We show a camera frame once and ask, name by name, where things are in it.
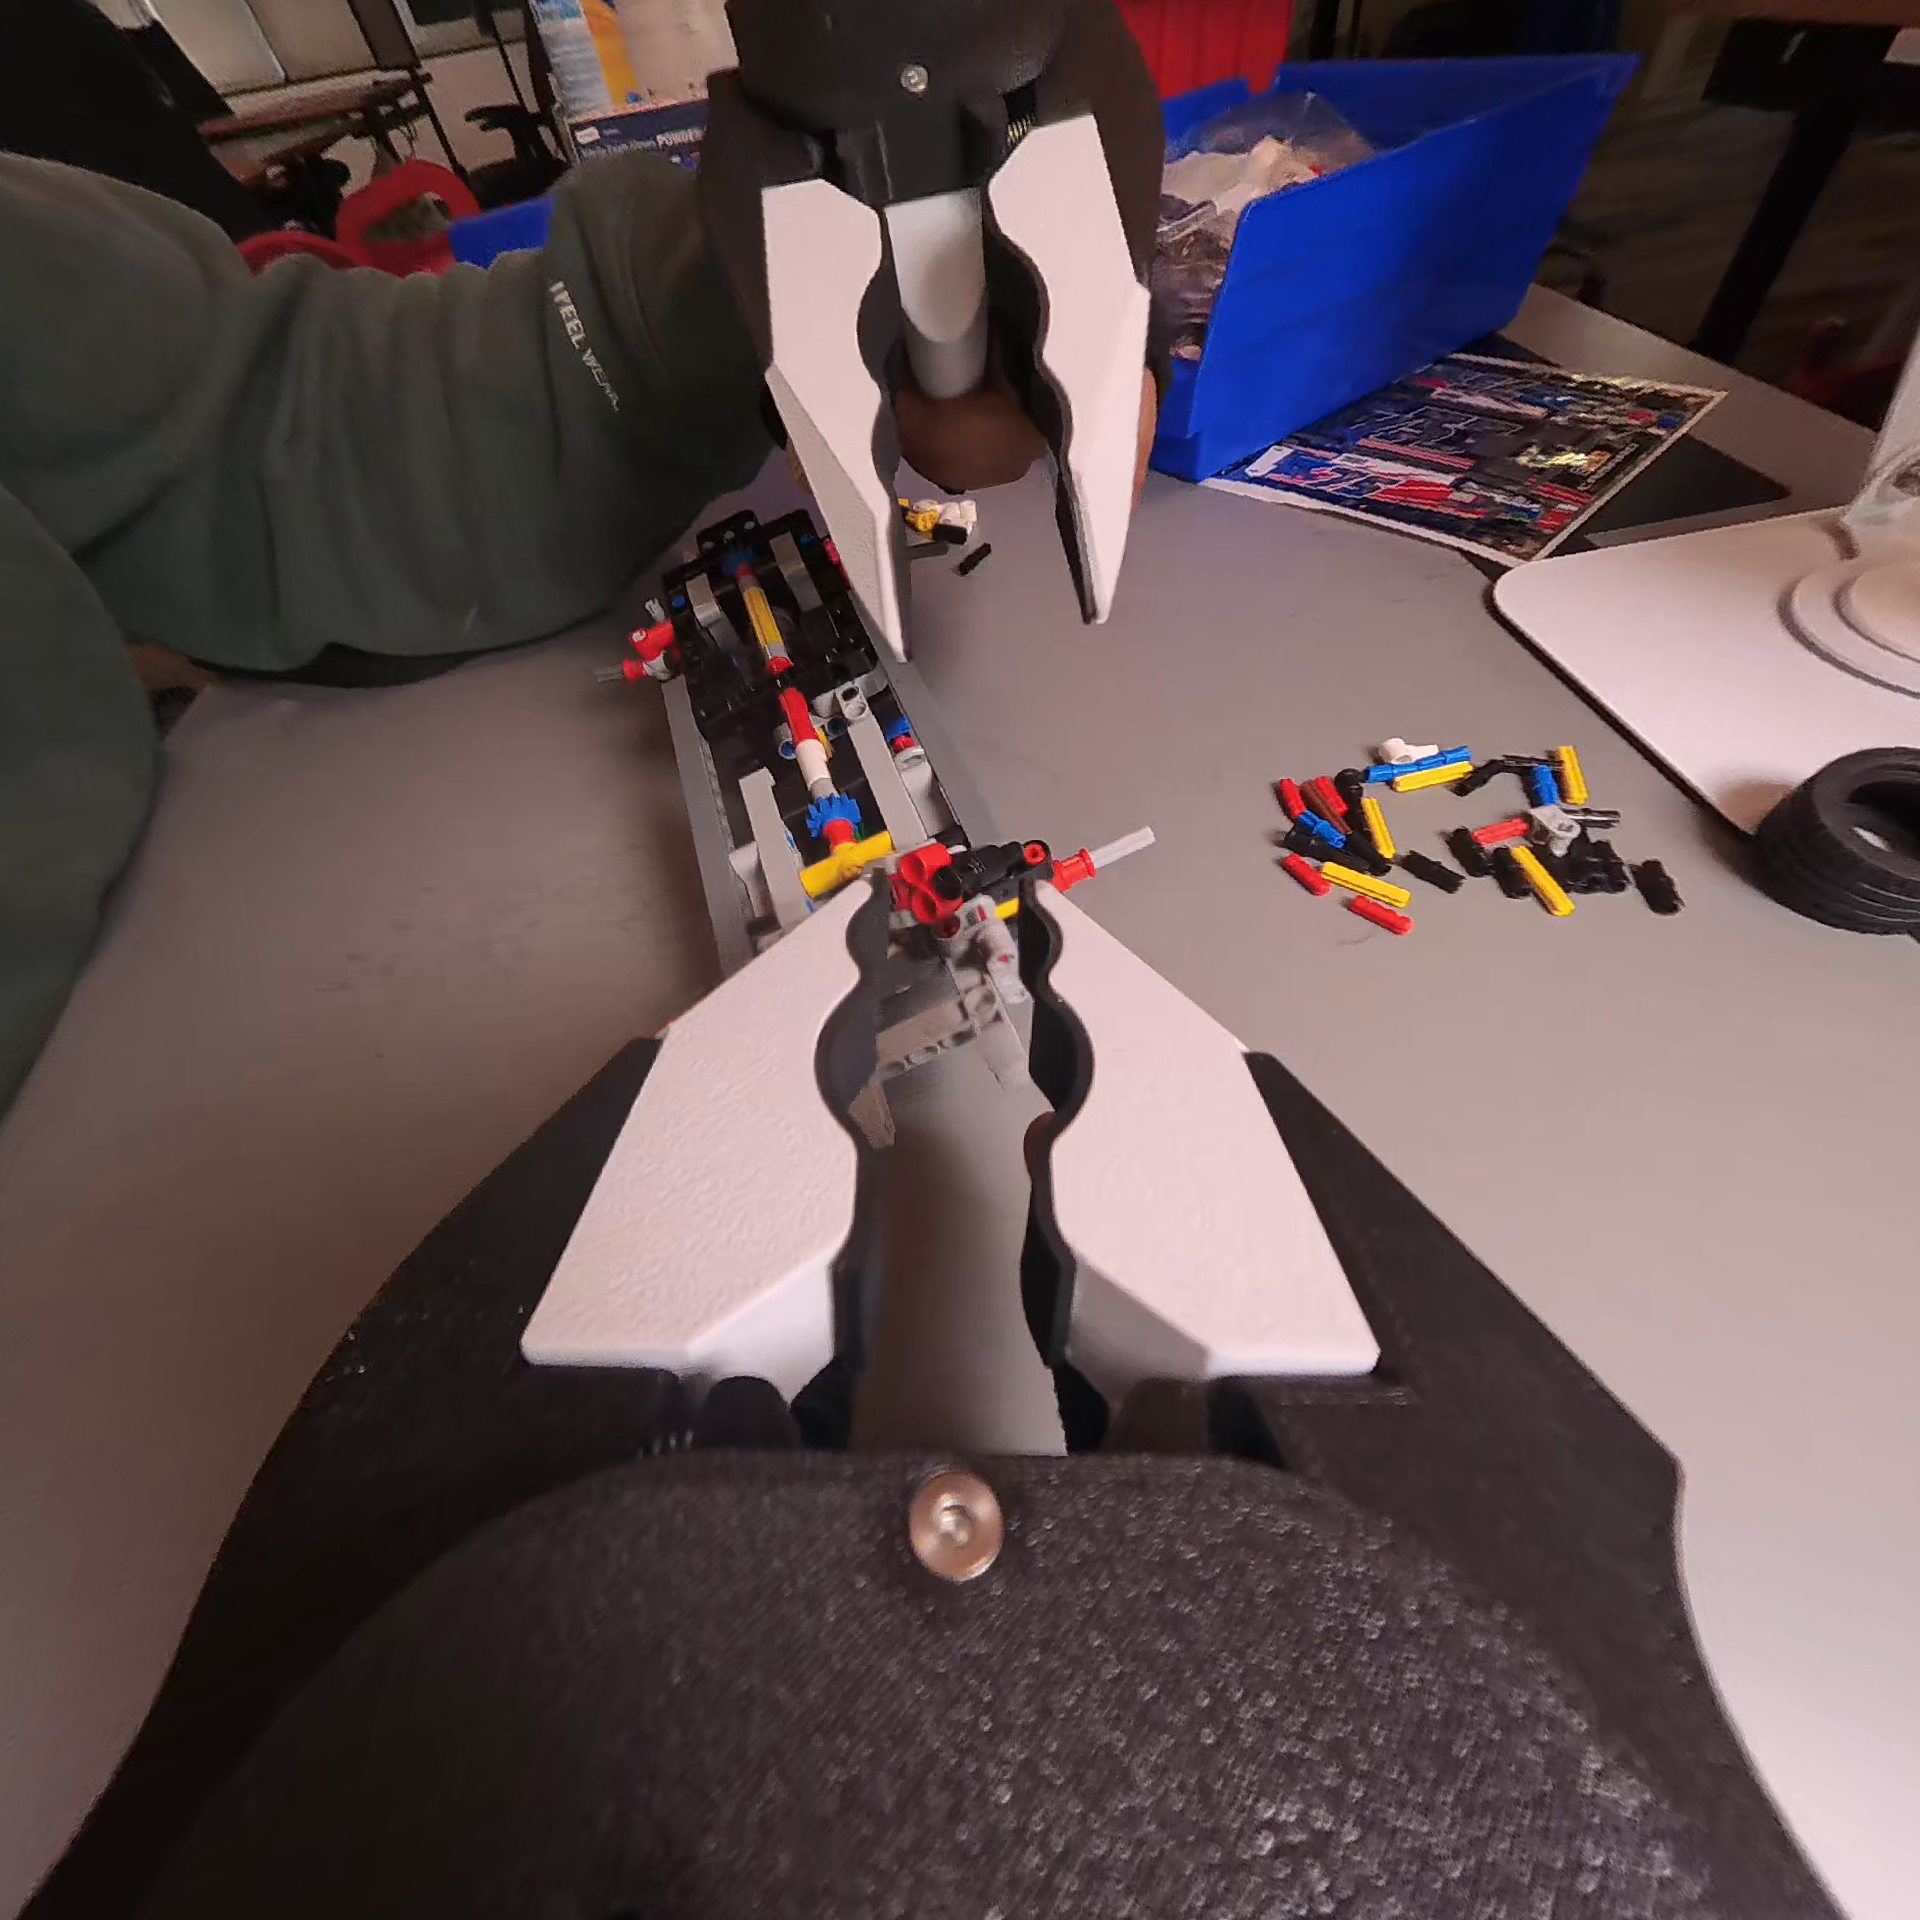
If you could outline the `black rubber toy tyre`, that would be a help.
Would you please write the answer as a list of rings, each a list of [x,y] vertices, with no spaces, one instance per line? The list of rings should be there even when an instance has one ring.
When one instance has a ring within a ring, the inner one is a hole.
[[[1800,918],[1917,936],[1917,750],[1841,755],[1754,831],[1759,888]]]

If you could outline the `white book stand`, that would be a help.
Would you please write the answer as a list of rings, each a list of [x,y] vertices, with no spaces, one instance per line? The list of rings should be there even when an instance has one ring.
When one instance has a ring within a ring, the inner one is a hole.
[[[1917,349],[1834,510],[1573,557],[1494,608],[1728,826],[1828,764],[1917,746]]]

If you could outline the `white blue labelled canister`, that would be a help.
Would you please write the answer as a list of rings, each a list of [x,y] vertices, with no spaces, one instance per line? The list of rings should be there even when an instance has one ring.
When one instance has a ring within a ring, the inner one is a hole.
[[[631,103],[632,64],[612,3],[528,3],[528,8],[567,119]]]

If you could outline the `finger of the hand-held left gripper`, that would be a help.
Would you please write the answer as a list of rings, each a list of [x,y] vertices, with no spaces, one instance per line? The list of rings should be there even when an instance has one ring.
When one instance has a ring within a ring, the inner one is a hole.
[[[1072,583],[1100,624],[1135,502],[1150,301],[1097,119],[1030,127],[988,181],[982,224],[1006,375],[1052,455]]]
[[[824,519],[860,612],[905,658],[905,533],[874,450],[880,378],[860,316],[880,282],[880,214],[829,181],[760,189],[769,317],[766,384]]]

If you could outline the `small blue plastic bin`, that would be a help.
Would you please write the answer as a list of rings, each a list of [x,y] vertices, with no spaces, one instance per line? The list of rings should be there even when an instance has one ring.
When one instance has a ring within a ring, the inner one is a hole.
[[[508,253],[538,251],[551,221],[551,195],[484,208],[448,224],[448,251],[455,263],[484,270]]]

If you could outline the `red plastic basket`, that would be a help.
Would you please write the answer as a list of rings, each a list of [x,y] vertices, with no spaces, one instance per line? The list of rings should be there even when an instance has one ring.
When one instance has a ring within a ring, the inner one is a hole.
[[[336,272],[396,278],[440,277],[455,264],[450,228],[480,212],[469,183],[432,160],[401,160],[341,204],[332,235],[277,228],[237,245],[250,275],[282,258],[314,258]]]

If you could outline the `large blue plastic bin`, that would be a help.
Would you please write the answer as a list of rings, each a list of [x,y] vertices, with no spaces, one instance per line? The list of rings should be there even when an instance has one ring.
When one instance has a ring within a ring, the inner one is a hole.
[[[1372,148],[1238,219],[1153,467],[1205,483],[1511,323],[1632,54],[1286,62],[1255,100],[1328,103]]]

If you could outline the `colourful sticker sheet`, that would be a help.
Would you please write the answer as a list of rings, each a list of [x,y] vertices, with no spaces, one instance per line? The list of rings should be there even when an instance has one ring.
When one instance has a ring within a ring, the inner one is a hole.
[[[1452,351],[1207,480],[1501,570],[1551,554],[1725,391]]]

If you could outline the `person's left forearm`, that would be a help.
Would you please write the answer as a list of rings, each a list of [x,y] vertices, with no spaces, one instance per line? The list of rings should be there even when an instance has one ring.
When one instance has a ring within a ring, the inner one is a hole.
[[[769,455],[693,171],[586,164],[543,246],[396,278],[4,158],[4,701],[124,639],[278,674],[458,655],[620,596]]]

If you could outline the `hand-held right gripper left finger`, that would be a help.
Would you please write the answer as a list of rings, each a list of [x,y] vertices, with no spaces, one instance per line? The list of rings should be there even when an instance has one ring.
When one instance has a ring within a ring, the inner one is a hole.
[[[528,1363],[816,1376],[856,1347],[887,900],[854,880],[664,1029]]]

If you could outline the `pile of loose lego pins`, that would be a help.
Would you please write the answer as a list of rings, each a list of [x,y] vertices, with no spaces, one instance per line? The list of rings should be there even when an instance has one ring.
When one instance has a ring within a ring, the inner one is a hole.
[[[1366,759],[1269,783],[1276,863],[1292,883],[1406,936],[1429,900],[1470,888],[1570,920],[1589,900],[1684,915],[1671,863],[1623,842],[1574,743],[1479,752],[1404,735]]]

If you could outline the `red plastic bin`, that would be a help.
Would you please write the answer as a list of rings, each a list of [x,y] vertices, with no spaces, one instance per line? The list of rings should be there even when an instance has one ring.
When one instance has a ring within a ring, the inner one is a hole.
[[[1161,100],[1246,79],[1266,87],[1286,59],[1294,3],[1118,3]]]

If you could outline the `wooden top standing desk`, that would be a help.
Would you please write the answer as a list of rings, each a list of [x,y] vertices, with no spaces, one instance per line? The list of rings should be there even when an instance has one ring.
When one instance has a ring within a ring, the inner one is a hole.
[[[1759,202],[1719,277],[1692,349],[1729,365],[1854,136],[1914,131],[1914,3],[1693,4],[1724,20],[1704,98],[1783,112],[1789,131]]]

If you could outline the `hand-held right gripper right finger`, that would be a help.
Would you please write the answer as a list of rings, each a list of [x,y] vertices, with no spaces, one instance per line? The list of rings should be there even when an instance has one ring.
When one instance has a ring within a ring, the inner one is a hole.
[[[1380,1347],[1263,1102],[1258,1059],[1047,880],[1026,892],[1036,1202],[1085,1379],[1340,1379]]]

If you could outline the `dark flat pad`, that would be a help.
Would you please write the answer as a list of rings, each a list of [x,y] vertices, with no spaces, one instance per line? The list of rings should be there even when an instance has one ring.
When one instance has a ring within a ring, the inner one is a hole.
[[[1556,556],[1764,519],[1788,501],[1788,486],[1688,434],[1598,504]]]

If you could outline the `lego car chassis assembly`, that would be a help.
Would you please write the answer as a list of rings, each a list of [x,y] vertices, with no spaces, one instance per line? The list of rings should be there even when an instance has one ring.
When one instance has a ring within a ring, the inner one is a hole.
[[[878,1070],[854,1117],[884,1147],[887,1091],[957,1048],[1026,1078],[1016,917],[1026,880],[1068,892],[1153,846],[1141,827],[1053,851],[999,831],[949,764],[921,683],[871,636],[826,534],[807,512],[736,512],[672,566],[604,683],[662,686],[670,743],[725,973],[740,972],[854,880],[946,842],[966,892],[950,932],[889,918],[895,984]]]

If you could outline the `blue white glove box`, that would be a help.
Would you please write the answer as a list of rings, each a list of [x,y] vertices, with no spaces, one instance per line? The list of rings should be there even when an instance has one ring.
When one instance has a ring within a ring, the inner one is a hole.
[[[617,154],[656,154],[697,171],[709,125],[706,96],[666,103],[623,103],[605,112],[567,119],[567,148],[576,163]]]

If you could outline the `person's left hand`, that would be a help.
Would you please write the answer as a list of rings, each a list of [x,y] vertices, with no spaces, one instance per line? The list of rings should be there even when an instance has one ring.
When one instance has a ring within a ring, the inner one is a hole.
[[[956,496],[1012,485],[1049,452],[1020,398],[997,380],[950,398],[930,398],[902,380],[895,431],[902,463]]]

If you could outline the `clear bags of lego parts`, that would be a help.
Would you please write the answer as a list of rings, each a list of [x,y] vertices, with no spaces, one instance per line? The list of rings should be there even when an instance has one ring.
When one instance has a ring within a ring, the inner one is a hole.
[[[1150,275],[1168,357],[1197,363],[1244,212],[1384,151],[1321,92],[1262,94],[1165,144]]]

